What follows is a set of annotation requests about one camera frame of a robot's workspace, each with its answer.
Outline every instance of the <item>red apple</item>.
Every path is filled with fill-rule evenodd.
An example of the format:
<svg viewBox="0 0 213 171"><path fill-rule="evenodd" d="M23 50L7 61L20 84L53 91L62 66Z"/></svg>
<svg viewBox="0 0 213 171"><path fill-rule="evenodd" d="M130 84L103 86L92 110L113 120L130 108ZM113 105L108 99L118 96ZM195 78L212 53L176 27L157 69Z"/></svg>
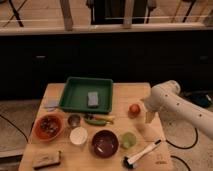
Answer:
<svg viewBox="0 0 213 171"><path fill-rule="evenodd" d="M132 104L129 106L129 117L135 118L140 114L140 106L138 104Z"/></svg>

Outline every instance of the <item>brown bowl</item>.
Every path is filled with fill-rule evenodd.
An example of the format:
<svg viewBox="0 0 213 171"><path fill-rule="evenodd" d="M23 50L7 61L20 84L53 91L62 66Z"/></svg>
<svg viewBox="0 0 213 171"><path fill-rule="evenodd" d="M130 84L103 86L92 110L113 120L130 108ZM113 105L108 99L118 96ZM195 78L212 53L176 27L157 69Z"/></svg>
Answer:
<svg viewBox="0 0 213 171"><path fill-rule="evenodd" d="M108 130L97 132L92 139L94 153L101 158L111 157L118 149L118 139L116 135Z"/></svg>
<svg viewBox="0 0 213 171"><path fill-rule="evenodd" d="M37 120L34 135L40 141L51 141L62 131L63 118L59 114L45 115Z"/></svg>

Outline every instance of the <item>gray sponge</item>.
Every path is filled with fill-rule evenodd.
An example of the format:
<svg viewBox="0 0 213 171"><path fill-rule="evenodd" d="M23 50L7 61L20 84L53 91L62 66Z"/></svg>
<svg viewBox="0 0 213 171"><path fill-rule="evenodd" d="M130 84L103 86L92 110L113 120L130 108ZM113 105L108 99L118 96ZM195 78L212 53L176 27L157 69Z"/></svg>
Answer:
<svg viewBox="0 0 213 171"><path fill-rule="evenodd" d="M88 92L88 107L98 107L98 92Z"/></svg>

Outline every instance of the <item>green tray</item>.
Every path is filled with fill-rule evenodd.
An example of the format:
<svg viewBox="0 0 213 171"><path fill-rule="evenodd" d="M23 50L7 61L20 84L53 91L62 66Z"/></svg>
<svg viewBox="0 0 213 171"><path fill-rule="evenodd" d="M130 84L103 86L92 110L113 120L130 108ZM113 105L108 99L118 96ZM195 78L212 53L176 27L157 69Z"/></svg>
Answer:
<svg viewBox="0 0 213 171"><path fill-rule="evenodd" d="M99 105L87 106L88 92L98 92ZM103 113L112 110L113 81L111 79L69 77L59 102L65 112Z"/></svg>

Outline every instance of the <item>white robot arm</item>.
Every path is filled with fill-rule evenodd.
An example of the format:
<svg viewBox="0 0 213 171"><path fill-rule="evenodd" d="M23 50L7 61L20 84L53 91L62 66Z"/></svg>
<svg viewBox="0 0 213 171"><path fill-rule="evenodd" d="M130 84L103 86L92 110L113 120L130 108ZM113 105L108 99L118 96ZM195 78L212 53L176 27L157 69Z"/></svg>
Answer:
<svg viewBox="0 0 213 171"><path fill-rule="evenodd" d="M151 95L144 100L144 105L151 112L157 112L163 106L183 116L213 140L213 112L182 99L179 93L180 86L176 81L157 84L152 87Z"/></svg>

